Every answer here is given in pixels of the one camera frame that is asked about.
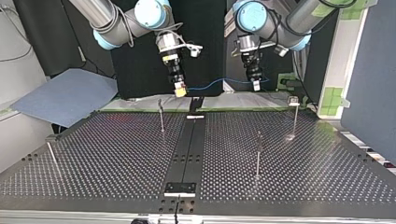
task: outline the metal post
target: metal post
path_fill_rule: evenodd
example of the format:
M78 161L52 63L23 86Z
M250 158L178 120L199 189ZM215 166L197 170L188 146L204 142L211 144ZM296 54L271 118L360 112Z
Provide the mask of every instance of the metal post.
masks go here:
M163 100L159 99L158 100L158 107L160 108L160 118L161 118L161 132L165 132L165 128L163 127L163 105L162 105Z

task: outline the light gray board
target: light gray board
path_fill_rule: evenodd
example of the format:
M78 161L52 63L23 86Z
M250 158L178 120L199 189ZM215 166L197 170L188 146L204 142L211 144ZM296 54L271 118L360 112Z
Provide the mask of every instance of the light gray board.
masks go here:
M81 69L69 69L11 106L34 118L71 127L117 94L116 80Z
M0 174L0 210L158 213L186 114L99 113Z
M396 218L396 176L311 112L207 113L195 215ZM258 131L262 132L257 180Z
M396 1L371 7L347 94L342 125L396 163Z

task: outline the black curtain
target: black curtain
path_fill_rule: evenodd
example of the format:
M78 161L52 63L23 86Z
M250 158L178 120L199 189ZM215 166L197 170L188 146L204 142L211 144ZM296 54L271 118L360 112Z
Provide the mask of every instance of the black curtain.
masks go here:
M124 11L134 7L137 0L113 0ZM183 65L189 87L203 87L224 74L224 16L225 0L171 0L175 21L184 25L177 31L186 41L204 46L199 58L184 51ZM163 65L155 34L142 36L131 49L124 45L112 50L120 96L124 99L153 94L173 93L168 83L168 71ZM192 91L189 96L216 96L222 93L218 83L206 91Z

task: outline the black cable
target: black cable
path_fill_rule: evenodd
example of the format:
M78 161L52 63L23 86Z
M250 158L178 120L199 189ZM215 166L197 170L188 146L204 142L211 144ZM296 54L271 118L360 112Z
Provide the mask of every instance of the black cable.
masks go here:
M177 204L176 204L176 210L175 210L175 224L178 224L178 219L177 219L177 209L178 209L178 200L180 200L180 197L177 199Z
M11 61L16 61L18 59L24 58L26 57L30 51L32 51L32 46L29 47L29 49L22 55L15 57L15 58L10 58L10 59L4 59L4 60L0 60L0 63L6 63L6 62L11 62Z
M301 76L300 76L300 72L299 72L299 70L298 70L298 66L297 66L297 62L296 62L295 57L293 56L292 59L293 59L293 64L294 64L294 66L295 66L295 68L296 68L297 76L298 76L298 78L300 79L300 82L301 82L301 85L303 86L303 89L304 89L304 91L305 91L305 94L306 94L306 96L308 97L308 99L312 102L312 105L314 106L314 108L315 108L315 109L317 110L317 112L318 112L318 107L316 106L316 103L312 100L311 96L308 94L308 91L306 90L306 87L305 87L305 84L304 84L304 82L303 82L303 79L302 79Z
M338 8L338 9L340 9L340 8L346 8L346 7L352 7L353 5L355 5L355 3L357 2L358 0L352 0L350 3L348 3L348 4L333 4L333 3L331 3L331 2L328 2L328 1L326 1L326 0L319 0L319 2L321 3L321 4L323 4L323 5L325 5L326 7L334 7L334 8Z

